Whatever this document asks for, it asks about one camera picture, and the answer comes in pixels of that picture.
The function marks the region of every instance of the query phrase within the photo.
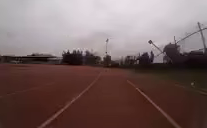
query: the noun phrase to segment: overcast sky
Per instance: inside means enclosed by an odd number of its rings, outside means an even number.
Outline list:
[[[207,0],[0,0],[0,53],[61,55],[93,49],[115,58],[149,51],[207,26]]]

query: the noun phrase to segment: running track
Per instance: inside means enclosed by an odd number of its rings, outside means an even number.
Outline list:
[[[207,95],[85,66],[0,65],[0,128],[207,128]]]

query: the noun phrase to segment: red running track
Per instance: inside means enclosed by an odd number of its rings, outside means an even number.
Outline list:
[[[0,128],[207,128],[207,96],[166,84],[119,69],[0,65]]]

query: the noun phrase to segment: white lane line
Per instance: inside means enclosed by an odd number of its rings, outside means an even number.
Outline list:
[[[91,84],[89,84],[89,86],[86,89],[84,89],[79,95],[73,97],[73,99],[70,102],[66,103],[66,105],[63,108],[61,108],[59,111],[53,114],[50,118],[48,118],[45,122],[43,122],[37,128],[45,128],[52,121],[54,121],[57,117],[59,117],[66,109],[68,109],[75,101],[77,101],[84,93],[86,93],[97,82],[100,76],[101,76],[101,73],[99,73],[99,75],[94,79],[94,81],[91,82]]]
[[[139,88],[136,87],[135,84],[127,80],[127,83],[132,85],[141,95],[143,95],[161,114],[175,127],[175,128],[181,128],[181,126],[175,122],[174,119],[171,118],[164,110],[162,110],[157,104],[155,104],[143,91],[141,91]]]
[[[185,86],[181,86],[181,85],[178,85],[178,84],[175,84],[174,86],[179,87],[179,88],[184,88],[184,89],[189,90],[189,91],[194,91],[194,92],[197,92],[197,93],[200,93],[202,95],[207,96],[207,92],[203,92],[203,91],[200,91],[200,90],[194,90],[194,89],[191,89],[191,88],[188,88],[188,87],[185,87]]]
[[[37,87],[25,89],[25,90],[20,90],[20,91],[16,91],[16,92],[13,92],[13,93],[8,93],[8,94],[0,96],[0,99],[5,98],[5,97],[9,97],[9,96],[12,96],[12,95],[17,95],[17,94],[20,94],[20,93],[28,92],[28,91],[40,89],[42,87],[46,87],[46,86],[49,86],[49,85],[52,85],[52,84],[53,83],[50,83],[50,84],[47,84],[47,85],[43,85],[43,86],[37,86]]]

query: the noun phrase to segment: sky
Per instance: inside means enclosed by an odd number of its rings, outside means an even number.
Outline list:
[[[102,56],[109,38],[108,52],[119,58],[155,50],[148,40],[181,39],[197,22],[207,26],[207,0],[0,0],[0,53]]]

